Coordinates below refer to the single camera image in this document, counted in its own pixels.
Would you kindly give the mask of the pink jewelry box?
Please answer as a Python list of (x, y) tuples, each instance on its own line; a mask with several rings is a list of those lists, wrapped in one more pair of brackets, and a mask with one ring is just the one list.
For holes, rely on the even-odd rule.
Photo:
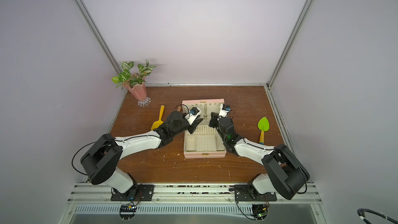
[(227, 151), (223, 140), (215, 128), (209, 127), (211, 113), (219, 113), (224, 99), (184, 100), (182, 104), (183, 113), (198, 107), (202, 111), (200, 117), (204, 119), (193, 134), (188, 131), (184, 133), (184, 157), (186, 159), (224, 158)]

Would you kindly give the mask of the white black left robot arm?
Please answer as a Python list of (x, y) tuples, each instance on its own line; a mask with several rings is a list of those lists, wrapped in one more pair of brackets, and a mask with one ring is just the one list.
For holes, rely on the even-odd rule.
[(199, 113), (173, 111), (164, 123), (146, 133), (128, 137), (105, 134), (84, 146), (89, 149), (80, 159), (84, 170), (82, 174), (88, 177), (92, 185), (106, 184), (116, 193), (127, 195), (135, 190), (136, 182), (118, 168), (121, 159), (144, 150), (165, 147), (185, 131), (194, 133), (202, 121)]

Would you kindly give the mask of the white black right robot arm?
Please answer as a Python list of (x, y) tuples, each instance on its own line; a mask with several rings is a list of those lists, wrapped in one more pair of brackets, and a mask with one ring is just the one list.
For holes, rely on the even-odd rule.
[(308, 171), (286, 145), (266, 146), (252, 142), (235, 131), (231, 118), (217, 113), (211, 113), (209, 126), (218, 131), (228, 152), (264, 166), (266, 174), (259, 174), (248, 183), (255, 193), (277, 192), (291, 200), (310, 180)]

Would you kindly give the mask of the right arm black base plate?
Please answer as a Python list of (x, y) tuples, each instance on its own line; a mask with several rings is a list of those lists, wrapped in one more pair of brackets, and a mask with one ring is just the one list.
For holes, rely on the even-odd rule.
[(237, 202), (276, 202), (277, 196), (275, 192), (260, 194), (249, 185), (234, 185), (229, 188), (234, 193)]

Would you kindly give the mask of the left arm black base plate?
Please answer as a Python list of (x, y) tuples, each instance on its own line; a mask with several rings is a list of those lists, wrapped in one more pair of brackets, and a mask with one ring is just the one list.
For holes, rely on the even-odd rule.
[(112, 188), (111, 201), (151, 201), (155, 185), (135, 183), (126, 193), (120, 193)]

